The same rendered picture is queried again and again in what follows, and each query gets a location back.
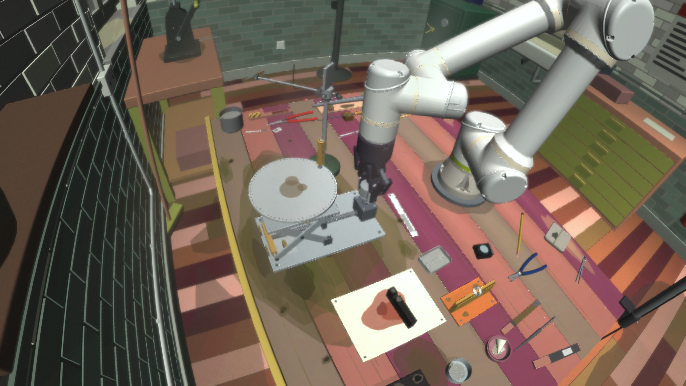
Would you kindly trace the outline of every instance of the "pencil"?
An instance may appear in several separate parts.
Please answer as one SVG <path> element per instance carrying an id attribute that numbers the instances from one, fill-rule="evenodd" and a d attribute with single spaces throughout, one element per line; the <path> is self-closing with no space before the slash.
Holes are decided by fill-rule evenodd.
<path id="1" fill-rule="evenodd" d="M 519 257 L 519 250 L 522 249 L 522 228 L 524 228 L 524 213 L 519 219 L 519 241 L 517 242 L 517 257 Z"/>

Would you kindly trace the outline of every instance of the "green round stand base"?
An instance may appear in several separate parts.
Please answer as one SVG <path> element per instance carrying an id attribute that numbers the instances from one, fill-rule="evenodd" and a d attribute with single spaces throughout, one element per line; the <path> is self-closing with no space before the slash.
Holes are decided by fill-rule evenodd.
<path id="1" fill-rule="evenodd" d="M 317 155 L 313 155 L 310 157 L 310 159 L 317 162 Z M 332 156 L 331 154 L 324 154 L 324 167 L 329 169 L 334 177 L 341 172 L 341 163 L 338 161 L 338 158 Z"/>

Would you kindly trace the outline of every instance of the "orange tray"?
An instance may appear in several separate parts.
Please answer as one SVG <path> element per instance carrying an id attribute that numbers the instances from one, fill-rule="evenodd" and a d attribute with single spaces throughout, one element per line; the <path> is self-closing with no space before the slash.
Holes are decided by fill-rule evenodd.
<path id="1" fill-rule="evenodd" d="M 450 310 L 450 307 L 452 307 L 452 305 L 455 304 L 455 302 L 471 294 L 472 288 L 474 288 L 475 285 L 483 286 L 484 282 L 481 279 L 476 278 L 470 281 L 469 283 L 463 285 L 462 287 L 456 289 L 455 291 L 444 296 L 441 296 L 443 305 L 445 305 L 445 307 L 448 310 Z M 491 295 L 491 293 L 488 292 L 486 294 L 479 296 L 477 299 L 467 304 L 466 306 L 459 308 L 451 315 L 455 319 L 457 325 L 462 326 L 463 324 L 469 323 L 472 319 L 481 315 L 484 311 L 493 307 L 497 303 L 498 302 L 495 300 L 493 295 Z"/>

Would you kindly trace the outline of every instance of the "brass cylinder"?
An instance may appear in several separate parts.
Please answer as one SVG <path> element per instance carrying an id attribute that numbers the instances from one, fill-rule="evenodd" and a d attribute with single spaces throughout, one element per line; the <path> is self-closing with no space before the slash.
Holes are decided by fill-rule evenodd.
<path id="1" fill-rule="evenodd" d="M 324 140 L 317 141 L 317 166 L 324 165 Z"/>

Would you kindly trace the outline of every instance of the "white robotic arm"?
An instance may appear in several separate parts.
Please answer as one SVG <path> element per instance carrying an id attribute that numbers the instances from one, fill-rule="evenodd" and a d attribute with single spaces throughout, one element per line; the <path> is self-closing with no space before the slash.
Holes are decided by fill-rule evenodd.
<path id="1" fill-rule="evenodd" d="M 431 50 L 412 51 L 405 64 L 370 65 L 355 147 L 358 212 L 375 212 L 373 203 L 392 183 L 384 171 L 401 113 L 462 117 L 466 88 L 447 76 L 543 32 L 566 28 L 565 48 L 509 129 L 489 114 L 467 114 L 451 156 L 432 176 L 443 197 L 463 206 L 512 201 L 526 190 L 533 155 L 593 78 L 638 54 L 653 29 L 649 0 L 563 1 L 534 0 Z"/>

